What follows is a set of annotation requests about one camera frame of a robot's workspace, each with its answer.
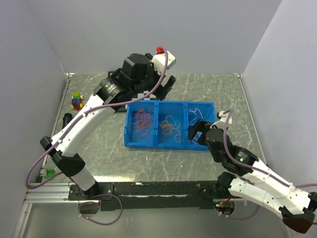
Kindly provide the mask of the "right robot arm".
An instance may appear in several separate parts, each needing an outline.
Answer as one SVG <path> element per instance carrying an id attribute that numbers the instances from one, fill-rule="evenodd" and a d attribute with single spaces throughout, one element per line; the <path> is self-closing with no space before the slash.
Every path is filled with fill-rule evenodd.
<path id="1" fill-rule="evenodd" d="M 217 194 L 251 201 L 281 218 L 288 228 L 305 234 L 315 224 L 316 192 L 302 190 L 276 174 L 248 149 L 233 145 L 227 128 L 202 119 L 188 127 L 188 139 L 200 133 L 198 143 L 207 146 L 214 161 L 226 170 L 218 177 Z"/>

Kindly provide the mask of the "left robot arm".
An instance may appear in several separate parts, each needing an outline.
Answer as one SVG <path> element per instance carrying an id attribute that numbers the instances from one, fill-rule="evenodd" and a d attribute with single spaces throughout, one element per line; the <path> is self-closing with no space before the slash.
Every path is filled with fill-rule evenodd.
<path id="1" fill-rule="evenodd" d="M 79 145 L 107 116 L 133 103 L 133 96 L 148 91 L 164 100 L 176 79 L 172 76 L 165 85 L 161 82 L 175 63 L 176 57 L 166 50 L 155 55 L 131 54 L 121 68 L 97 85 L 85 106 L 65 128 L 53 137 L 41 139 L 40 144 L 54 164 L 80 187 L 86 199 L 96 197 L 99 185 L 77 153 Z"/>

